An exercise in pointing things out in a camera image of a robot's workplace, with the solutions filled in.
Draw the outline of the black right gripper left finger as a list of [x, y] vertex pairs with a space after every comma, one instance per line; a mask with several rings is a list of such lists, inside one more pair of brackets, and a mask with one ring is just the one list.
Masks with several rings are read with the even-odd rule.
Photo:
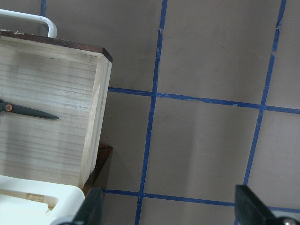
[[74, 216], [72, 225], [102, 225], [104, 218], [103, 190], [100, 187], [90, 189]]

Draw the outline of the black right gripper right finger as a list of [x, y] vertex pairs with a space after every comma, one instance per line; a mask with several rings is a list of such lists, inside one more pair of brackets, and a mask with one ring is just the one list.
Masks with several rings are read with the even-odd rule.
[[235, 186], [235, 216], [240, 225], [271, 225], [276, 216], [246, 185]]

